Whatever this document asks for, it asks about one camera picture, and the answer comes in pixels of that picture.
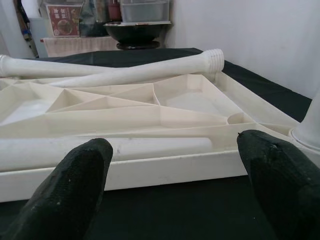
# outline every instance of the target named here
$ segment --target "pipe flange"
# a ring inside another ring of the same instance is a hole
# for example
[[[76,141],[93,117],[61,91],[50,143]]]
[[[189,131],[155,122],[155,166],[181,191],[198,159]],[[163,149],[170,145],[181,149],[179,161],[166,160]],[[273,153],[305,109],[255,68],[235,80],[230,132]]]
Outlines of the pipe flange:
[[[222,71],[225,66],[224,53],[221,49],[207,50],[202,53],[207,62],[207,73],[213,74]]]

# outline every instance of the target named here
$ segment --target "black surface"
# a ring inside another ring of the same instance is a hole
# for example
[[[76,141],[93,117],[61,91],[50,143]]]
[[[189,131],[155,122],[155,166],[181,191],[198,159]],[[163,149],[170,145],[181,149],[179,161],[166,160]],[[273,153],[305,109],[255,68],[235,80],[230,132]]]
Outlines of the black surface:
[[[106,67],[187,57],[202,51],[148,49],[82,53],[41,59]],[[225,62],[226,74],[301,121],[310,99],[280,87],[242,67]],[[0,232],[26,201],[0,204]],[[114,190],[104,193],[92,240],[275,240],[247,176]]]

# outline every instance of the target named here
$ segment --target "white cylindrical rod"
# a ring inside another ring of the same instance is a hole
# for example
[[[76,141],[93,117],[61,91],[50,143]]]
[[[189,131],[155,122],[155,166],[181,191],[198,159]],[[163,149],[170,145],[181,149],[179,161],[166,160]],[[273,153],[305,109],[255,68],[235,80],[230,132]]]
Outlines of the white cylindrical rod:
[[[73,148],[92,137],[0,138],[0,172],[55,167]],[[112,161],[210,153],[209,138],[107,138]]]
[[[220,49],[207,50],[201,54],[145,65],[123,68],[117,71],[75,77],[50,83],[62,88],[98,87],[133,84],[156,78],[166,78],[194,73],[215,73],[224,68],[224,54]]]
[[[78,77],[110,72],[115,69],[113,67],[17,59],[0,55],[0,77]]]
[[[320,89],[311,102],[304,120],[291,131],[300,144],[320,151]]]

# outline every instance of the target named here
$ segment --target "white plastic part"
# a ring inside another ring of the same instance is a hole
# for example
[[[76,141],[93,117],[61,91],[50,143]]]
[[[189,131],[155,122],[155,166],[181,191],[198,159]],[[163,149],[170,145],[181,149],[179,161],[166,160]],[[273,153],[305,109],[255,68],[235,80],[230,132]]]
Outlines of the white plastic part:
[[[55,167],[73,148],[92,137],[1,138],[0,172]],[[205,137],[108,138],[113,148],[112,161],[163,158],[203,154],[213,151]]]
[[[62,88],[98,87],[132,84],[149,79],[172,77],[194,73],[215,73],[224,68],[221,49],[204,51],[194,56],[159,61],[145,65],[123,68],[108,74],[94,74],[50,83]]]
[[[0,55],[0,77],[76,77],[114,71],[113,67],[17,59]]]
[[[292,137],[320,154],[320,89],[311,102],[303,121],[291,131]]]
[[[297,121],[223,72],[214,75],[214,84],[189,74],[154,83],[76,89],[11,82],[0,91],[0,202],[28,199],[57,159],[75,144],[98,137],[113,145],[126,139],[115,149],[117,160],[110,164],[106,190],[245,175],[237,136],[249,129],[297,145],[320,167],[319,152],[288,136]],[[45,105],[36,108],[39,100],[49,101],[47,111]],[[178,141],[162,144],[156,138],[200,141],[180,149]],[[202,147],[205,153],[196,153]]]

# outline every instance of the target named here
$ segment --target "white plastic tray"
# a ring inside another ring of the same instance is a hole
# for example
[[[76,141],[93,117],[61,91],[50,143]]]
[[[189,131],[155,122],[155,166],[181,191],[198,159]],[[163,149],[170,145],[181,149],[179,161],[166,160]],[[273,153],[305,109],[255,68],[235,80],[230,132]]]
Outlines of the white plastic tray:
[[[66,143],[71,138],[81,142],[96,137],[208,138],[212,143],[209,152],[194,149],[184,155],[115,157],[106,190],[245,175],[236,140],[238,133],[248,129],[297,144],[288,136],[297,121],[222,72],[216,74],[214,84],[200,74],[73,89],[21,81],[10,82],[0,91],[0,141],[13,143],[11,148],[0,147],[2,156],[23,156],[19,145],[24,141],[41,144],[48,139]],[[302,150],[320,166],[311,151]],[[52,151],[42,152],[46,160],[39,157],[27,164],[0,159],[0,202],[29,198],[51,173],[58,161],[50,160]]]

